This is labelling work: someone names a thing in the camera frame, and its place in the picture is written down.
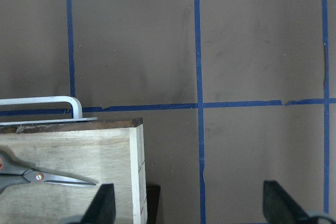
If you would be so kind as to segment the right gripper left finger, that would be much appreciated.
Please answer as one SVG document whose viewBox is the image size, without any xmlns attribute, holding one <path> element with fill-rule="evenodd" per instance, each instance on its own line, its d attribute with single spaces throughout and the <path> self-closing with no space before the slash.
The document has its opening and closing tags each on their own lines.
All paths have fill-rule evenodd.
<svg viewBox="0 0 336 224">
<path fill-rule="evenodd" d="M 83 216 L 77 215 L 64 218 L 61 223 L 115 223 L 115 203 L 114 184 L 103 184 L 98 189 Z"/>
</svg>

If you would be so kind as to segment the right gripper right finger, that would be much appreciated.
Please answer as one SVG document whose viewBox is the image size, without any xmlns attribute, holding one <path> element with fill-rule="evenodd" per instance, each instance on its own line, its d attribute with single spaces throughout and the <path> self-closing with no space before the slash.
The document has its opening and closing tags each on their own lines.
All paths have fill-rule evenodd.
<svg viewBox="0 0 336 224">
<path fill-rule="evenodd" d="M 263 182 L 263 215 L 268 223 L 335 223 L 327 214 L 309 214 L 275 180 Z"/>
</svg>

